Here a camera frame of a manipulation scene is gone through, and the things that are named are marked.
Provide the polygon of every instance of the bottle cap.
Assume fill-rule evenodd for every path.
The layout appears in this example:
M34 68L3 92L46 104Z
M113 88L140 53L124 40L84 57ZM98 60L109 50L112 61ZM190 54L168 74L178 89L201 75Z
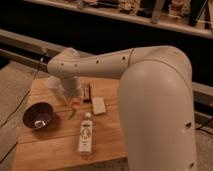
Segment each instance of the bottle cap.
M90 112L86 112L85 113L85 118L91 118L91 113Z

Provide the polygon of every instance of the wooden table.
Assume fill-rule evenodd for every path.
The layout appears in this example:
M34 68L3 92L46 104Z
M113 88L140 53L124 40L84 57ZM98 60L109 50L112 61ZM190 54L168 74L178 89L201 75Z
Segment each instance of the wooden table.
M48 102L54 108L55 118L46 128L37 131L20 126L12 170L51 170L127 156L117 109L118 80L81 78L82 83L90 83L92 97L105 99L107 108L107 114L93 116L93 152L88 157L81 156L77 149L80 123L85 112L92 112L91 103L83 104L69 120L70 109L44 86L45 80L33 82L27 105Z

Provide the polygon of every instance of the white cup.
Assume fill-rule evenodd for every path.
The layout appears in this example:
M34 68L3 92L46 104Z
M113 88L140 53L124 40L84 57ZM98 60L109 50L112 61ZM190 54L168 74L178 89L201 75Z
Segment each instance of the white cup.
M47 78L45 86L51 90L57 100L65 100L63 95L63 87L59 78L50 76Z

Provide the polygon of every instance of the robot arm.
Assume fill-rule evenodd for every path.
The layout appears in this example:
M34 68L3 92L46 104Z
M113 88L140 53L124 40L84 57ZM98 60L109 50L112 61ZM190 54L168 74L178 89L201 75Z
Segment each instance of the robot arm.
M118 107L131 171L196 171L191 65L171 46L48 63L71 91L74 76L121 78Z

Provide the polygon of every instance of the bowl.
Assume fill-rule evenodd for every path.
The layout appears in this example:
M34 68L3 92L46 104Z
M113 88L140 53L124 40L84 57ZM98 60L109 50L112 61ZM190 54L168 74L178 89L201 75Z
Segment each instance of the bowl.
M52 121L53 115L53 108L49 103L36 103L25 111L23 123L31 129L41 129Z

